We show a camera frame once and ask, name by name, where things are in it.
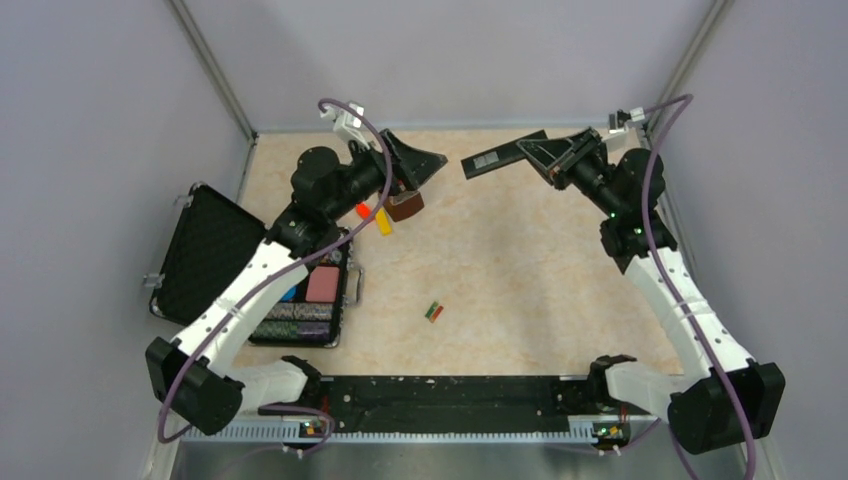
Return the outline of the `black remote control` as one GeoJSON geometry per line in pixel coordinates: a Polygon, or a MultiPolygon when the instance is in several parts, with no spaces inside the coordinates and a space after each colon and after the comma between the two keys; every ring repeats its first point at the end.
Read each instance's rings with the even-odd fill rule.
{"type": "Polygon", "coordinates": [[[518,147],[518,142],[524,140],[546,140],[547,138],[548,136],[544,130],[538,130],[467,157],[460,162],[465,179],[471,180],[525,160],[526,155],[518,147]]]}

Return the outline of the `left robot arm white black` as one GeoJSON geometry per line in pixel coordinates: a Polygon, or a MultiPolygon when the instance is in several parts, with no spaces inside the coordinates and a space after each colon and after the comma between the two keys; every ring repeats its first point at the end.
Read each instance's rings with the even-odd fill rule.
{"type": "Polygon", "coordinates": [[[231,374],[241,346],[283,294],[305,280],[321,258],[361,230],[337,222],[374,194],[382,200],[416,192],[448,162],[445,155],[412,147],[391,130],[373,143],[349,140],[349,163],[330,147],[307,149],[291,177],[290,203],[195,319],[170,340],[155,338],[145,360],[155,397],[157,435],[177,414],[207,435],[220,432],[241,411],[250,389],[231,374]]]}

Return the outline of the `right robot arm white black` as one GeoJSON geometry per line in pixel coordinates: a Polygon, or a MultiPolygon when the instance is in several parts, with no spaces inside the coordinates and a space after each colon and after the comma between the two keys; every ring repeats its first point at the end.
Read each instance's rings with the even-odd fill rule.
{"type": "Polygon", "coordinates": [[[671,375],[632,356],[599,357],[590,366],[589,404],[600,412],[638,407],[665,422],[690,454],[768,436],[785,377],[734,339],[693,281],[657,211],[665,190],[659,155],[633,148],[611,163],[592,128],[556,139],[532,134],[516,148],[549,185],[575,187],[605,214],[605,253],[643,294],[683,367],[671,375]]]}

